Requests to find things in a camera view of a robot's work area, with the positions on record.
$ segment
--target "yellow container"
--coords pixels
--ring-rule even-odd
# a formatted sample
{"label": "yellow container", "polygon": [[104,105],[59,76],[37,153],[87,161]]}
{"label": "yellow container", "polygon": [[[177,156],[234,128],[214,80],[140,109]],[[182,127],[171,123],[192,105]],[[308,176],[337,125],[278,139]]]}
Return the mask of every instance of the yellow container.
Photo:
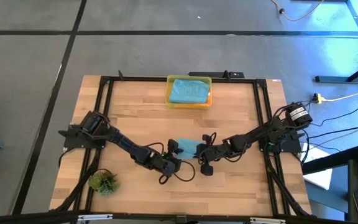
{"label": "yellow container", "polygon": [[[173,81],[179,80],[199,80],[209,85],[208,99],[206,103],[170,103],[169,96],[172,92]],[[165,95],[165,103],[170,108],[189,108],[189,109],[208,109],[212,106],[212,79],[210,77],[191,77],[182,75],[169,75],[167,78],[167,93]]]}

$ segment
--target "blue towel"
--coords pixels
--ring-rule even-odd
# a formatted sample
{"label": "blue towel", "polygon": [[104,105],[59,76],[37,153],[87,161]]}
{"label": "blue towel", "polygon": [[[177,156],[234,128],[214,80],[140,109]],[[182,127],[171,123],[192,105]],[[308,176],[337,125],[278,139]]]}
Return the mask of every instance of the blue towel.
{"label": "blue towel", "polygon": [[190,139],[178,139],[178,148],[182,149],[177,156],[178,159],[192,159],[197,152],[197,146],[203,142]]}
{"label": "blue towel", "polygon": [[171,103],[206,103],[209,85],[198,80],[175,80],[169,97]]}

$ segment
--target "small potted plant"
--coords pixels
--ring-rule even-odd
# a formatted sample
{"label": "small potted plant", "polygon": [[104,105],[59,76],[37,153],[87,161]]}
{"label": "small potted plant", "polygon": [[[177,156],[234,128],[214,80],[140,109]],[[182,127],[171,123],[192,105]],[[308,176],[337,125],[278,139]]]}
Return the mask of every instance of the small potted plant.
{"label": "small potted plant", "polygon": [[88,185],[103,197],[108,197],[119,187],[118,181],[115,179],[116,176],[109,170],[100,169],[89,178]]}

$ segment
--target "wooden tabletop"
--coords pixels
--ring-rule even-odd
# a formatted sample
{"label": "wooden tabletop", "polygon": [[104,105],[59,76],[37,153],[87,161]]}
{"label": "wooden tabletop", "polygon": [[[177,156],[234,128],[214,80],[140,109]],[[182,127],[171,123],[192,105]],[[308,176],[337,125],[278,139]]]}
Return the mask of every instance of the wooden tabletop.
{"label": "wooden tabletop", "polygon": [[[93,110],[100,76],[85,76],[78,95],[73,123],[78,124]],[[267,80],[272,111],[286,105],[280,80]],[[216,142],[246,133],[257,127],[257,113],[251,84],[213,83],[213,105],[209,110],[171,109],[165,105],[165,82],[114,82],[110,104],[111,124],[140,145],[168,139],[187,138],[201,141],[203,134],[217,132]],[[260,90],[264,121],[266,113]],[[78,182],[84,149],[65,155],[57,176],[50,208],[59,206]],[[281,154],[285,183],[297,202],[311,212],[300,162],[291,154]],[[160,173],[138,166],[128,153],[112,143],[102,150],[99,168],[117,174],[121,186],[112,196],[94,194],[92,212],[152,213],[189,215],[272,215],[263,155],[254,143],[236,163],[213,162],[213,176],[196,168],[191,182],[172,177],[165,185],[158,183]],[[183,164],[178,175],[191,177],[190,166]],[[83,191],[80,208],[85,207]],[[280,191],[276,186],[279,212]]]}

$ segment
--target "floor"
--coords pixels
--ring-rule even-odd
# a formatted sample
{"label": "floor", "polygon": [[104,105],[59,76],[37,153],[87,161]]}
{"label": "floor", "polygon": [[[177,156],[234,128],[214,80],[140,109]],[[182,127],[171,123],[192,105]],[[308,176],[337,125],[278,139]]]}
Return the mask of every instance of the floor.
{"label": "floor", "polygon": [[[281,0],[291,17],[316,3]],[[358,13],[358,0],[352,0]],[[81,0],[0,0],[0,30],[71,30]],[[261,30],[343,31],[358,27],[344,2],[324,2],[310,17],[289,22],[269,0],[89,0],[79,30]],[[69,35],[0,35],[0,215],[8,214]],[[287,102],[313,93],[337,98],[358,92],[358,85],[315,83],[316,75],[349,76],[358,70],[358,35],[78,35],[68,59],[42,146],[24,213],[45,212],[55,183],[63,138],[57,133],[71,120],[83,75],[166,76],[190,71],[240,71],[247,78],[283,82]],[[358,97],[311,105],[315,123],[358,108]],[[358,113],[311,126],[310,136],[358,126]],[[315,142],[323,142],[324,136]],[[358,134],[327,147],[358,145]],[[335,150],[323,149],[328,153]],[[330,191],[346,196],[346,168],[334,169]],[[312,202],[319,217],[343,213]]]}

